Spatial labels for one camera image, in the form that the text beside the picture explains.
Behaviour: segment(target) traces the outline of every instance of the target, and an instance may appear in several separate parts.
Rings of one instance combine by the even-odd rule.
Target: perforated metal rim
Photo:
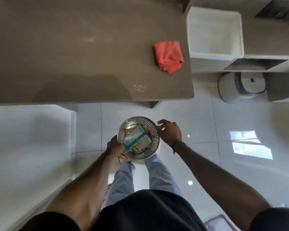
[[[131,117],[131,118],[125,120],[122,123],[122,125],[120,126],[120,128],[118,130],[118,134],[117,134],[118,142],[122,142],[122,135],[123,135],[124,129],[126,127],[128,127],[131,123],[132,124],[135,123],[135,124],[147,125],[147,127],[150,131],[151,138],[152,138],[151,147],[148,147],[144,152],[141,152],[139,154],[131,153],[131,152],[126,151],[126,150],[124,150],[123,154],[125,156],[127,156],[128,158],[134,159],[134,160],[147,159],[156,152],[156,150],[158,149],[158,147],[160,145],[161,139],[158,136],[157,126],[152,120],[150,120],[147,117],[143,117],[143,116]]]

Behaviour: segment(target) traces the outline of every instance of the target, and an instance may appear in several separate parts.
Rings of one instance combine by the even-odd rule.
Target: person's right arm
[[[161,120],[158,124],[162,124],[158,127],[161,139],[183,159],[204,190],[242,231],[248,231],[253,218],[271,207],[254,188],[186,146],[176,123]]]

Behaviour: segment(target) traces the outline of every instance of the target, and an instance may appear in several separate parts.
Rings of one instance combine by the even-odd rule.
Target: shirt sleeve
[[[32,217],[19,231],[80,231],[71,218],[56,212],[43,212]]]
[[[250,231],[289,231],[289,208],[270,208],[257,214]]]

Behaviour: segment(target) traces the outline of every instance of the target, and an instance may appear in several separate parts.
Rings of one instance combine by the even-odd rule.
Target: basket rim
[[[157,127],[158,127],[158,126],[155,124],[155,122],[152,121],[150,118],[147,118],[147,117],[144,117],[144,116],[133,116],[133,117],[128,118],[127,120],[132,119],[132,118],[144,118],[144,119],[147,119],[147,120],[149,120],[149,121],[154,125],[154,127],[155,127],[156,129],[157,129]],[[118,142],[119,142],[119,132],[120,132],[121,126],[122,126],[123,123],[125,123],[127,120],[125,120],[124,122],[122,122],[122,124],[120,125],[120,127],[119,127],[119,129],[118,129],[118,133],[117,133],[117,141],[118,141]],[[161,143],[161,138],[160,138],[160,136],[158,136],[158,144],[157,144],[157,148],[156,148],[155,151],[158,150],[158,147],[159,147],[160,143]]]

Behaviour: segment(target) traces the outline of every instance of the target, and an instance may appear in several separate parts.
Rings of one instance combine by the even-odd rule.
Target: black shirt
[[[80,231],[69,217],[44,212],[32,217],[20,231],[64,230]],[[161,190],[137,191],[125,199],[101,210],[92,231],[205,231],[206,227],[192,206],[182,197]],[[289,209],[274,208],[259,213],[251,231],[289,231]]]

